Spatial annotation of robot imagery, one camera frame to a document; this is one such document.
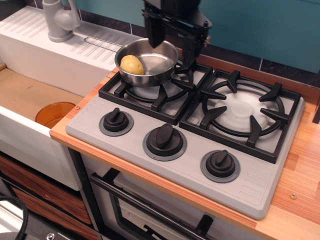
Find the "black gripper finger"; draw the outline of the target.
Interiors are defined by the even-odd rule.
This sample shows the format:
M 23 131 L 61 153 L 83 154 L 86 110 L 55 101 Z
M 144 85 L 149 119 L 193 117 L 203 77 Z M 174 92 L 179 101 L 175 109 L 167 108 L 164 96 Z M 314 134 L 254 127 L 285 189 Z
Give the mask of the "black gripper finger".
M 187 34 L 183 37 L 182 43 L 182 59 L 185 69 L 192 69 L 196 64 L 196 58 L 200 55 L 203 47 L 203 39 L 201 35 Z
M 162 24 L 162 19 L 145 17 L 144 25 L 149 44 L 152 48 L 158 47 L 166 37 L 166 28 Z

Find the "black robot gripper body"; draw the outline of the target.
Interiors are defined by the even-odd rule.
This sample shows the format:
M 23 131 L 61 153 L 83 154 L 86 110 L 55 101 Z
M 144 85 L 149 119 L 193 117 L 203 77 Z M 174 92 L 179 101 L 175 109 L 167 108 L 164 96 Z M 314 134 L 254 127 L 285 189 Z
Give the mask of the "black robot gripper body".
M 200 11 L 199 0 L 145 0 L 142 14 L 147 18 L 161 19 L 165 28 L 182 36 L 201 35 L 203 46 L 210 43 L 212 22 Z

